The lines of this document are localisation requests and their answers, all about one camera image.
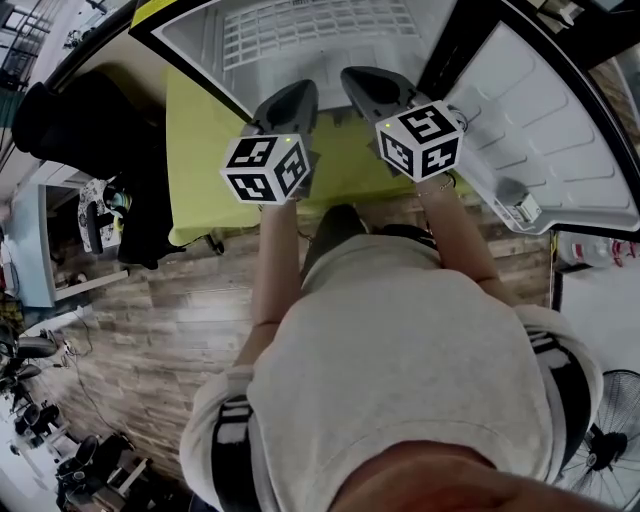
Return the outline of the black mesh office chair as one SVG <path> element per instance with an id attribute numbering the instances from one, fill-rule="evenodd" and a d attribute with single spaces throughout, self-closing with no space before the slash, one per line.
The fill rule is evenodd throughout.
<path id="1" fill-rule="evenodd" d="M 21 152 L 73 167 L 93 178 L 166 172 L 164 134 L 98 71 L 61 91 L 37 83 L 27 92 L 11 128 Z"/>

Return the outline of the beige desk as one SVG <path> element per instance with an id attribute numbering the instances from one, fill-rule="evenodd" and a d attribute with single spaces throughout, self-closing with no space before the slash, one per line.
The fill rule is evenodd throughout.
<path id="1" fill-rule="evenodd" d="M 123 32 L 83 63 L 72 77 L 96 70 L 129 91 L 164 104 L 169 64 L 127 32 Z"/>

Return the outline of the clear water jug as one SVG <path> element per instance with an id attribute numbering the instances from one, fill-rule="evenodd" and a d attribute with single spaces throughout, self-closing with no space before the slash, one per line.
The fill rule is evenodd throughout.
<path id="1" fill-rule="evenodd" d="M 640 268 L 639 242 L 560 232 L 557 237 L 557 250 L 560 259 L 569 265 Z"/>

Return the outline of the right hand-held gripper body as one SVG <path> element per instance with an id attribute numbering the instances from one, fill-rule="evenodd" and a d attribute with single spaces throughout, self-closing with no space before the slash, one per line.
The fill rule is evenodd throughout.
<path id="1" fill-rule="evenodd" d="M 465 117 L 441 100 L 369 124 L 372 149 L 394 176 L 420 183 L 459 163 Z"/>

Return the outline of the green tablecloth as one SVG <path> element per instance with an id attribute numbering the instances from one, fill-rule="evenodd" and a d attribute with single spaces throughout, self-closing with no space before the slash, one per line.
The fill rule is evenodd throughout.
<path id="1" fill-rule="evenodd" d="M 254 205 L 239 203 L 220 174 L 228 142 L 244 121 L 177 69 L 167 70 L 166 152 L 173 229 L 169 239 L 185 245 L 215 228 L 258 224 Z M 341 123 L 319 114 L 311 148 L 320 158 L 309 198 L 298 204 L 303 216 L 318 216 L 340 203 L 408 196 L 415 192 L 406 177 L 391 175 L 369 148 L 373 133 L 348 111 Z"/>

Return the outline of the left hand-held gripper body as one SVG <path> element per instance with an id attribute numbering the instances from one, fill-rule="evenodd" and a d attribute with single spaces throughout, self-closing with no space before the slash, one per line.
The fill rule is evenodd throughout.
<path id="1" fill-rule="evenodd" d="M 220 174 L 246 204 L 283 205 L 307 198 L 319 155 L 309 134 L 261 134 L 233 138 Z"/>

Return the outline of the black jacket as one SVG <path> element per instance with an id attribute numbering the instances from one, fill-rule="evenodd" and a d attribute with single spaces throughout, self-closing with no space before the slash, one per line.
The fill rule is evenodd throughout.
<path id="1" fill-rule="evenodd" d="M 155 270 L 165 256 L 184 252 L 184 247 L 169 241 L 173 216 L 166 168 L 124 173 L 120 184 L 132 202 L 124 218 L 118 260 Z"/>

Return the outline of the white desk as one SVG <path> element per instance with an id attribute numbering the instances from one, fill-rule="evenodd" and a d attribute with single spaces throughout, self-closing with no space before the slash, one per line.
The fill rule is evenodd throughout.
<path id="1" fill-rule="evenodd" d="M 55 284 L 47 230 L 46 188 L 75 192 L 89 181 L 85 173 L 56 162 L 44 162 L 21 184 L 11 204 L 11 216 L 3 228 L 3 262 L 9 265 L 8 281 L 27 307 L 49 308 L 61 300 L 111 285 L 129 277 L 127 270 L 67 287 Z"/>

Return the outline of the patterned white chair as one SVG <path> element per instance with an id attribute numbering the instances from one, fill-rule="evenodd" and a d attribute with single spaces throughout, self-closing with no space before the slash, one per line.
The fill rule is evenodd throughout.
<path id="1" fill-rule="evenodd" d="M 84 249 L 101 254 L 121 243 L 132 198 L 115 180 L 90 180 L 80 191 L 78 225 Z"/>

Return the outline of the person's left leg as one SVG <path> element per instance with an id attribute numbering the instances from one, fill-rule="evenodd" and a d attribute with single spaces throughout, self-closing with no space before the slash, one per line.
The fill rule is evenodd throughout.
<path id="1" fill-rule="evenodd" d="M 354 236 L 367 233 L 367 228 L 354 206 L 341 204 L 329 208 L 312 237 L 302 266 L 301 278 L 306 278 L 313 265 L 324 254 Z"/>

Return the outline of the person's left forearm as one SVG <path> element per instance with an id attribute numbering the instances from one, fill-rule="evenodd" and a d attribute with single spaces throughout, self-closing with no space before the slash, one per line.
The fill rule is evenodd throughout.
<path id="1" fill-rule="evenodd" d="M 279 324 L 301 295 L 295 201 L 262 209 L 252 292 L 255 326 Z"/>

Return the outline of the person's right leg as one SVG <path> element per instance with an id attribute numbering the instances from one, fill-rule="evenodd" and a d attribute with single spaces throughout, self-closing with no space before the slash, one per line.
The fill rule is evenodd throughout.
<path id="1" fill-rule="evenodd" d="M 436 249 L 436 243 L 429 231 L 408 224 L 388 224 L 379 230 L 384 236 L 396 236 L 416 241 L 422 245 Z"/>

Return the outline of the person's leg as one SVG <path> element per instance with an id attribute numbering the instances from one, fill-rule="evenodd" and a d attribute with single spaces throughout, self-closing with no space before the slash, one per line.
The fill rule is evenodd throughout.
<path id="1" fill-rule="evenodd" d="M 429 231 L 408 224 L 388 224 L 379 230 L 384 236 L 396 236 L 416 241 L 422 245 L 436 249 L 436 243 Z"/>
<path id="2" fill-rule="evenodd" d="M 313 265 L 324 254 L 354 236 L 367 233 L 367 228 L 354 206 L 341 204 L 329 208 L 312 237 L 302 266 L 301 278 L 306 278 Z"/>

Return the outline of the white plastic rack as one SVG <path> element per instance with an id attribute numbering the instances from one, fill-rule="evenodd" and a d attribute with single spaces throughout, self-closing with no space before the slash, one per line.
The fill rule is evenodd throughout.
<path id="1" fill-rule="evenodd" d="M 264 0 L 226 13 L 222 33 L 222 65 L 231 70 L 303 46 L 418 30 L 403 0 Z"/>

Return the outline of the black floor fan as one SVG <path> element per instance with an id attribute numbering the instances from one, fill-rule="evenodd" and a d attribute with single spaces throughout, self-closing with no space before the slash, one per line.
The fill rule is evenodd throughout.
<path id="1" fill-rule="evenodd" d="M 609 507 L 640 503 L 640 373 L 610 370 L 593 424 L 556 485 Z"/>

